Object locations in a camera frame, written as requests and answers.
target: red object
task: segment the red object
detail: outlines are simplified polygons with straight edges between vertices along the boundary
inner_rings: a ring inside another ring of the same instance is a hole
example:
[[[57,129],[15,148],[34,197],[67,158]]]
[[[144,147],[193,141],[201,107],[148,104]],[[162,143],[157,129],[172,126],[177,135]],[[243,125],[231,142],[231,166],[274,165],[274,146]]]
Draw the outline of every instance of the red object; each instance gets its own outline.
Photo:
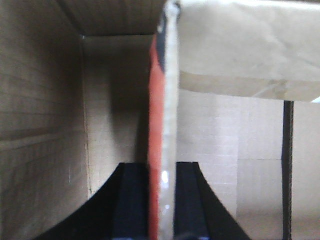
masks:
[[[150,167],[150,196],[149,196],[149,238],[158,240],[159,236],[159,197],[161,159],[163,147],[164,128],[164,103],[165,103],[165,74],[159,63],[156,49],[157,37],[153,39],[150,50],[152,66],[150,73],[150,112],[149,112],[149,153],[148,161]]]

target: cardboard wall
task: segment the cardboard wall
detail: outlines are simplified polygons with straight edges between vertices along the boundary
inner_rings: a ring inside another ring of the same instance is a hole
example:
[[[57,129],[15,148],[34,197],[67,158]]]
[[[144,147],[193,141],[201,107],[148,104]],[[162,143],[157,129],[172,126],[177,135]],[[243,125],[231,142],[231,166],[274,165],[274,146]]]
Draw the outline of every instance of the cardboard wall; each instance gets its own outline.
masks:
[[[56,1],[0,2],[0,239],[87,200],[79,35]]]
[[[294,103],[292,235],[320,237],[320,105]]]
[[[283,101],[180,90],[177,161],[199,162],[254,240],[282,238]]]
[[[94,194],[119,163],[146,163],[152,36],[87,37],[85,109]]]

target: black strip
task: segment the black strip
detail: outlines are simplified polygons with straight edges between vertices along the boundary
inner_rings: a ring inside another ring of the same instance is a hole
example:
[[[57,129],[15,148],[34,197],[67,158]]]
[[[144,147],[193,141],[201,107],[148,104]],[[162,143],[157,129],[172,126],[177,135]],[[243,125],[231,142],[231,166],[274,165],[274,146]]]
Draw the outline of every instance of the black strip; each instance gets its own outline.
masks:
[[[283,240],[292,240],[292,165],[294,102],[285,101],[282,137]]]
[[[193,163],[211,240],[250,240],[212,191],[198,163]]]
[[[66,17],[69,19],[72,26],[75,28],[75,30],[80,34],[85,36],[85,30],[82,28],[81,24],[78,22],[77,18],[73,14],[73,12],[70,10],[68,5],[65,3],[64,0],[56,0],[59,7],[61,8],[62,12],[66,15]]]
[[[191,162],[176,163],[174,218],[175,236],[189,233],[197,239],[209,239],[194,165]]]
[[[124,167],[116,204],[113,239],[146,239],[148,236],[148,169],[143,163]]]

